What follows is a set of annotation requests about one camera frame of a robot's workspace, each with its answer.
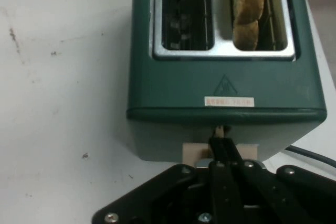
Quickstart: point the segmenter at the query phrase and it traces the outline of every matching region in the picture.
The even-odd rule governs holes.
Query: white surface
[[[172,165],[130,151],[130,22],[131,0],[0,0],[1,223],[90,223]],[[313,31],[329,115],[297,145],[336,159],[336,92]],[[336,175],[302,160],[278,154],[265,163]]]

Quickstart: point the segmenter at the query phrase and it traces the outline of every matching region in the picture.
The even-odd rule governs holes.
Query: toaster
[[[144,129],[224,125],[264,160],[326,119],[305,0],[264,0],[250,51],[233,43],[233,0],[133,0],[132,11],[127,117]],[[146,160],[184,142],[135,139]]]

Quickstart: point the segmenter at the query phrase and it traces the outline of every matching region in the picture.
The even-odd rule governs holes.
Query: power cord
[[[322,156],[322,155],[317,154],[315,152],[311,152],[311,151],[308,151],[308,150],[305,150],[305,149],[301,149],[301,148],[293,146],[293,145],[288,146],[285,150],[287,150],[289,152],[294,152],[294,153],[300,154],[300,155],[305,156],[305,157],[315,159],[317,161],[323,162],[327,165],[330,165],[330,166],[336,168],[336,161],[335,160],[333,160],[331,158],[328,158],[328,157],[325,157],[325,156]]]

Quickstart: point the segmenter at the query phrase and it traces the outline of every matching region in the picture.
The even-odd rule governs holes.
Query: bolt
[[[108,223],[108,224],[117,223],[119,220],[119,216],[115,213],[110,212],[107,215],[105,215],[104,220],[105,220],[105,223]]]
[[[254,164],[251,161],[246,161],[244,165],[249,168],[252,168],[254,166]]]
[[[198,221],[200,223],[210,223],[212,220],[212,216],[211,214],[207,213],[207,212],[204,212],[202,214],[199,215],[198,217]]]
[[[285,173],[287,173],[289,175],[292,175],[292,174],[295,173],[295,171],[292,168],[287,167],[287,168],[285,168]]]
[[[182,173],[184,173],[184,174],[189,174],[189,173],[191,173],[191,170],[189,169],[189,168],[187,168],[187,167],[183,167],[182,168]]]

